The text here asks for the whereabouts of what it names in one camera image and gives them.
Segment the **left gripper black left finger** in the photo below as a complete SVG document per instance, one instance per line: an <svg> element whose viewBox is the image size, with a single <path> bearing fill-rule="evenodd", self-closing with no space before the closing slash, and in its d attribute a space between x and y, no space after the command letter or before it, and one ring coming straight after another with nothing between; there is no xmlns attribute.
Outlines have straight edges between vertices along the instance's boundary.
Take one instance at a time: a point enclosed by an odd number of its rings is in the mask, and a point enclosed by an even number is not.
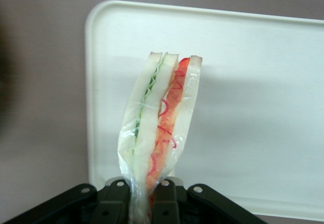
<svg viewBox="0 0 324 224"><path fill-rule="evenodd" d="M6 223L127 223L130 189L122 179L97 190L79 184Z"/></svg>

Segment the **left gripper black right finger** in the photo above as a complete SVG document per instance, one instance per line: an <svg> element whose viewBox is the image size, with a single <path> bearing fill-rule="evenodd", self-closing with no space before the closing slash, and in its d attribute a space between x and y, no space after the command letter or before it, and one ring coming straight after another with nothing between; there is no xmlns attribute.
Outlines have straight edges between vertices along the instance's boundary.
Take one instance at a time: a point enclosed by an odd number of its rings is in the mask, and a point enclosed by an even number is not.
<svg viewBox="0 0 324 224"><path fill-rule="evenodd" d="M166 181L154 190L151 223L265 223L205 184Z"/></svg>

